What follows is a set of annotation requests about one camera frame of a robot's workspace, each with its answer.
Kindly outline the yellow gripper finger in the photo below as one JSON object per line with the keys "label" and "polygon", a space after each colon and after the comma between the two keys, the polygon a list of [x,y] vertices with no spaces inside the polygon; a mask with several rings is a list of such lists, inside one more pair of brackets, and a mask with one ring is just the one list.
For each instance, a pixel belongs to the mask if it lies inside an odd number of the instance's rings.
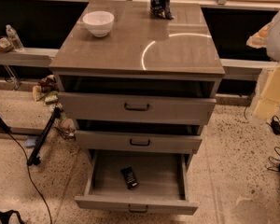
{"label": "yellow gripper finger", "polygon": [[256,33],[254,33],[247,39],[246,44],[249,47],[255,49],[265,48],[267,46],[267,36],[269,27],[269,23],[264,25],[261,29],[259,29]]}
{"label": "yellow gripper finger", "polygon": [[253,115],[258,119],[270,119],[280,110],[280,65],[269,72]]}

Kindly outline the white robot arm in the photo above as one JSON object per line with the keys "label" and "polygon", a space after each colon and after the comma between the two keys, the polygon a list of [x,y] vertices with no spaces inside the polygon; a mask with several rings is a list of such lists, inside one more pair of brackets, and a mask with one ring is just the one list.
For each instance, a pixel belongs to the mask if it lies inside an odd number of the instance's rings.
{"label": "white robot arm", "polygon": [[250,36],[246,44],[256,49],[266,48],[268,57],[277,62],[269,72],[253,112],[259,119],[269,119],[280,109],[280,10],[271,22]]}

